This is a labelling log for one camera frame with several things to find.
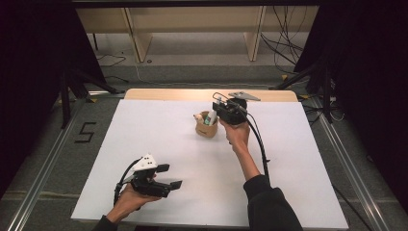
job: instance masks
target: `floor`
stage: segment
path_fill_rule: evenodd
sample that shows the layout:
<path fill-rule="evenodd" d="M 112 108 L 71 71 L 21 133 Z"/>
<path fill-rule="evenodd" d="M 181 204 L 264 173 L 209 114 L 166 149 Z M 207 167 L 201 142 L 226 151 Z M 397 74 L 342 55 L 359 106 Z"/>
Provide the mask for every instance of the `floor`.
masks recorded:
<path fill-rule="evenodd" d="M 269 39 L 278 39 L 278 34 L 266 34 Z M 293 34 L 293 43 L 303 46 L 307 33 Z M 277 68 L 291 71 L 293 65 L 278 58 L 261 41 L 256 62 L 247 58 L 243 36 L 239 33 L 188 33 L 154 35 L 146 61 L 135 65 L 131 44 L 126 35 L 96 35 L 98 50 L 95 50 L 108 84 L 121 89 L 129 88 L 230 88 L 261 89 L 282 83 L 283 75 L 289 75 Z M 93 45 L 92 36 L 89 42 Z M 292 55 L 281 46 L 279 50 Z M 291 86 L 297 94 L 306 94 L 304 87 L 307 78 Z M 89 85 L 89 90 L 99 90 Z M 23 211 L 26 220 L 19 230 L 90 230 L 93 223 L 83 223 L 70 219 L 79 194 L 87 180 L 93 161 L 109 128 L 115 113 L 119 97 L 93 97 L 94 100 L 75 100 L 71 96 L 75 122 L 70 127 L 58 158 L 53 160 L 49 174 L 40 185 L 38 199 L 32 202 L 32 210 Z M 339 158 L 335 145 L 327 135 L 325 119 L 319 112 L 308 111 L 317 107 L 319 96 L 299 99 L 305 105 L 305 112 L 311 121 L 311 129 L 319 147 L 321 158 L 326 166 L 333 186 L 339 190 L 339 202 L 344 211 L 349 230 L 408 230 L 408 217 L 387 187 L 377 171 L 375 164 L 368 158 L 358 134 L 341 110 L 333 111 L 333 124 L 329 126 L 339 136 L 346 155 L 364 183 L 380 211 L 385 223 L 384 229 L 372 223 L 367 213 L 366 203 L 362 201 L 353 181 L 347 176 L 347 169 Z M 340 107 L 339 101 L 332 103 Z M 35 151 L 27 157 L 13 183 L 0 201 L 0 230 L 7 230 L 14 221 L 14 215 L 21 214 L 21 204 L 33 187 L 38 187 L 37 176 L 43 172 L 43 164 L 50 161 L 49 154 L 58 147 L 54 146 L 62 133 L 62 108 L 57 101 L 49 114 L 49 123 L 38 138 Z M 91 142 L 78 143 L 84 136 L 80 134 L 85 122 L 94 133 Z M 132 224 L 121 224 L 119 230 L 133 230 Z M 161 230 L 202 230 L 187 228 L 167 228 Z"/>

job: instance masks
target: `white table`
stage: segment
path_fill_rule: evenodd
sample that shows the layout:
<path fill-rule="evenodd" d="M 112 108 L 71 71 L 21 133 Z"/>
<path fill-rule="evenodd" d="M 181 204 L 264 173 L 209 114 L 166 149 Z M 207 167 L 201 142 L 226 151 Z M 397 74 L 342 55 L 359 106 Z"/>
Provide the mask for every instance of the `white table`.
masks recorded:
<path fill-rule="evenodd" d="M 248 227 L 247 199 L 239 162 L 222 126 L 212 139 L 195 133 L 193 114 L 211 110 L 205 101 L 121 100 L 72 214 L 99 220 L 113 207 L 114 188 L 124 170 L 151 153 L 158 182 L 183 180 L 180 190 L 149 203 L 124 221 L 144 225 Z M 305 229 L 348 228 L 300 103 L 248 102 L 259 126 L 270 182 L 279 187 Z M 251 133 L 249 149 L 263 171 L 259 144 Z"/>

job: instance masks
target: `metal rod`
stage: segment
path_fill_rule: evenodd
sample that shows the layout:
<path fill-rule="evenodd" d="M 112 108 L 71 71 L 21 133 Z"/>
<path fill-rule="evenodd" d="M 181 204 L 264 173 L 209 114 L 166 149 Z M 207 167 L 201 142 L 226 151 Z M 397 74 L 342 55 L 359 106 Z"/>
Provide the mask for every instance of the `metal rod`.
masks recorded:
<path fill-rule="evenodd" d="M 36 205 L 38 200 L 38 196 L 41 193 L 47 179 L 60 156 L 61 150 L 63 149 L 66 138 L 69 135 L 70 131 L 72 130 L 74 121 L 76 116 L 78 115 L 79 111 L 85 104 L 85 99 L 79 99 L 75 102 L 74 108 L 72 110 L 72 119 L 68 122 L 66 127 L 61 130 L 60 134 L 58 135 L 56 141 L 54 142 L 53 147 L 51 148 L 47 159 L 45 160 L 44 164 L 39 171 L 36 180 L 34 180 L 33 185 L 31 186 L 30 190 L 28 190 L 25 198 L 21 202 L 17 212 L 15 213 L 11 224 L 9 225 L 9 231 L 15 230 L 22 230 L 24 228 L 25 223 L 28 220 L 31 212 Z"/>
<path fill-rule="evenodd" d="M 313 98 L 313 104 L 315 107 L 321 107 L 320 102 Z M 320 118 L 320 123 L 323 126 L 324 131 L 326 132 L 327 137 L 332 143 L 335 152 L 341 162 L 344 171 L 350 181 L 354 191 L 360 199 L 360 202 L 369 217 L 369 220 L 376 231 L 387 231 L 390 230 L 387 222 L 384 220 L 384 217 L 374 201 L 370 191 L 368 190 L 366 184 L 364 183 L 362 177 L 360 176 L 356 166 L 353 164 L 351 158 L 348 155 L 348 152 L 345 150 L 345 147 L 337 134 L 333 124 L 329 124 L 325 117 Z"/>

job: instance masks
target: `human hand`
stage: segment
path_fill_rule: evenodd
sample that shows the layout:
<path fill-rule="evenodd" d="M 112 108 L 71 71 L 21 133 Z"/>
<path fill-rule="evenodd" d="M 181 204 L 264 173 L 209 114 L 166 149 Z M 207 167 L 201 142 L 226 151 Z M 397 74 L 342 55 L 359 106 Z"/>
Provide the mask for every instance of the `human hand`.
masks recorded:
<path fill-rule="evenodd" d="M 248 140 L 249 140 L 249 125 L 247 122 L 231 125 L 220 119 L 219 123 L 224 126 L 227 134 L 227 140 L 232 145 L 233 151 L 239 155 L 243 152 L 248 152 Z"/>
<path fill-rule="evenodd" d="M 125 189 L 120 193 L 119 200 L 106 215 L 106 218 L 113 223 L 119 223 L 145 203 L 159 199 L 161 199 L 161 197 L 140 194 L 134 191 L 130 184 L 127 184 Z"/>

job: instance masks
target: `person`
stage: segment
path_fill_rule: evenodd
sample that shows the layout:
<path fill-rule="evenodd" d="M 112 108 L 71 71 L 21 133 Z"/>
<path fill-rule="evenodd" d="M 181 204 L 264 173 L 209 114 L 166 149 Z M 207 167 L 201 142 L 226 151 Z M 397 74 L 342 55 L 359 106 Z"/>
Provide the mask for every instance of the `person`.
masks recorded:
<path fill-rule="evenodd" d="M 156 196 L 143 195 L 133 190 L 130 184 L 120 193 L 113 209 L 93 227 L 92 231 L 115 231 L 118 224 L 145 203 L 161 199 Z"/>
<path fill-rule="evenodd" d="M 253 231 L 297 231 L 303 230 L 291 205 L 279 188 L 272 188 L 265 175 L 255 165 L 248 149 L 249 125 L 244 122 L 230 125 L 219 120 L 225 128 L 226 138 L 232 145 L 245 178 L 243 189 L 248 198 L 247 213 L 249 228 Z M 113 209 L 96 224 L 93 231 L 116 230 L 117 224 L 130 213 L 147 202 L 160 197 L 141 195 L 127 185 Z"/>
<path fill-rule="evenodd" d="M 303 230 L 282 191 L 272 188 L 266 176 L 262 175 L 255 165 L 248 150 L 248 123 L 233 126 L 221 119 L 219 122 L 225 128 L 227 140 L 237 155 L 245 178 L 243 189 L 248 198 L 249 228 L 253 231 Z"/>

